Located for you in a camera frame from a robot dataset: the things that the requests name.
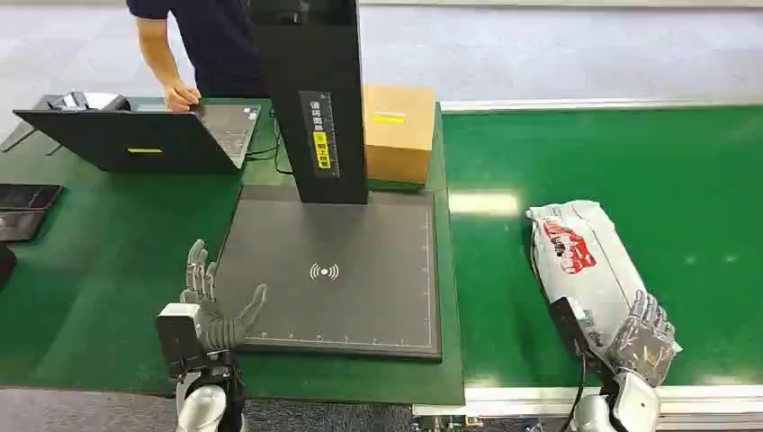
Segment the person's hand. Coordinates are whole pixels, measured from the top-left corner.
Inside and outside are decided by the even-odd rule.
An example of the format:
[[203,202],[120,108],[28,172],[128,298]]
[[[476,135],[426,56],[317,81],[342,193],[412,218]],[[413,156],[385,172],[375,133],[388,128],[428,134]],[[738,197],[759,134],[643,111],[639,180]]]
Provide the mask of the person's hand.
[[188,112],[197,105],[202,95],[196,87],[187,85],[182,80],[163,84],[166,107],[173,112]]

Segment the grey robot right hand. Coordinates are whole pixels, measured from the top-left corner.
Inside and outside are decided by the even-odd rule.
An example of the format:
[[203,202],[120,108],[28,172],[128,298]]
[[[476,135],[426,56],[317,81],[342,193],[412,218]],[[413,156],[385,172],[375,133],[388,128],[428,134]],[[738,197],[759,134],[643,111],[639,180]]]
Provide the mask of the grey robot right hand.
[[675,326],[657,299],[639,290],[606,350],[606,360],[614,374],[637,374],[651,387],[658,387],[665,381],[675,355],[681,351],[675,333]]

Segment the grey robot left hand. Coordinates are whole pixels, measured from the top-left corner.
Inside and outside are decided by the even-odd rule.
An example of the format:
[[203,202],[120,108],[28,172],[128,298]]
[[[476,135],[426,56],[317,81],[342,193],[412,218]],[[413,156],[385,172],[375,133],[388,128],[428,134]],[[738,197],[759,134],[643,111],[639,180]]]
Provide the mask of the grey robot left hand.
[[181,303],[197,304],[202,315],[199,339],[210,351],[233,350],[245,343],[247,332],[266,303],[268,286],[260,283],[254,289],[251,300],[235,318],[227,318],[219,302],[220,290],[216,287],[218,263],[207,262],[208,250],[202,239],[190,247],[185,268],[185,288],[180,294]]

